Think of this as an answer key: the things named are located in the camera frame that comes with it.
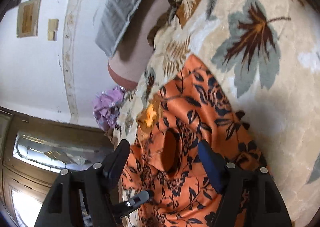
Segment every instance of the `beige blanket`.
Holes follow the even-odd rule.
[[[320,206],[320,17],[309,2],[183,0],[127,96],[116,143],[134,143],[137,115],[195,54],[245,111],[292,221],[307,225]]]

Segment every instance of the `wall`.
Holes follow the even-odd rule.
[[[31,116],[70,122],[63,76],[64,22],[69,0],[41,0],[38,36],[17,38],[18,7],[0,23],[0,106]],[[79,125],[97,127],[92,99],[115,86],[108,60],[94,43],[92,19],[100,0],[84,0],[74,43],[74,84]],[[57,41],[47,40],[48,19],[59,19]]]

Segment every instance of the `metal pin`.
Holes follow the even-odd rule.
[[[101,166],[102,166],[102,164],[101,164],[100,162],[97,162],[97,163],[94,163],[94,164],[93,164],[93,168],[94,168],[95,170],[101,168]]]
[[[265,167],[262,167],[262,168],[260,168],[260,172],[263,174],[266,174],[266,173],[268,173],[268,169]]]
[[[227,168],[234,169],[235,167],[236,167],[236,165],[234,163],[232,163],[232,162],[227,163]]]
[[[68,174],[68,172],[69,172],[69,170],[63,169],[60,171],[60,174],[65,175],[65,174]]]

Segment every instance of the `leaf stem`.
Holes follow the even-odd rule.
[[[290,21],[291,18],[290,18],[290,17],[281,16],[281,17],[278,17],[278,18],[273,18],[273,19],[271,19],[271,20],[268,20],[267,23],[269,23],[269,22],[275,22],[275,21],[279,21],[279,20]]]

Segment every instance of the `orange garment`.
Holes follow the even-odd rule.
[[[215,77],[194,55],[153,96],[137,121],[122,185],[124,190],[154,192],[153,200],[138,210],[140,226],[212,226],[221,195],[199,160],[197,144],[202,139],[226,162],[247,170],[266,166]],[[243,225],[247,201],[244,188],[235,226]]]

